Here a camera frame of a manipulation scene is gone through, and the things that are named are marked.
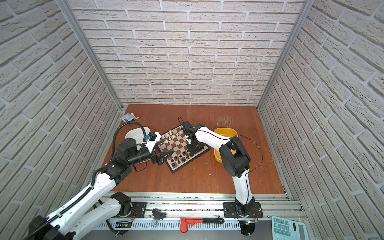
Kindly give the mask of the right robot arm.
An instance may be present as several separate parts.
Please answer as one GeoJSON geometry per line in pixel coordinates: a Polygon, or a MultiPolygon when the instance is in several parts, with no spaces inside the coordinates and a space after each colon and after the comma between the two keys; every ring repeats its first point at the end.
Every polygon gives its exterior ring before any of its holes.
{"type": "Polygon", "coordinates": [[[185,122],[182,131],[188,140],[187,148],[191,154],[196,154],[205,145],[219,151],[226,172],[233,177],[238,215],[248,217],[255,198],[249,181],[251,158],[242,141],[238,137],[226,138],[202,124],[192,126],[185,122]]]}

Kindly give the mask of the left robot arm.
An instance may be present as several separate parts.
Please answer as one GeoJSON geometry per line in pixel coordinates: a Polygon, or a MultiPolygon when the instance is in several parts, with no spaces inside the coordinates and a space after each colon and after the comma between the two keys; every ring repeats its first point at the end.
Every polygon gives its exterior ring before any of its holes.
{"type": "Polygon", "coordinates": [[[90,184],[62,207],[46,217],[38,216],[29,225],[27,240],[79,240],[102,222],[115,216],[135,219],[137,212],[131,198],[122,192],[113,194],[95,209],[107,192],[121,183],[136,168],[137,164],[152,161],[162,165],[173,152],[154,150],[163,142],[160,136],[151,139],[145,136],[142,144],[135,139],[125,139],[112,155],[110,162],[94,171],[90,184]]]}

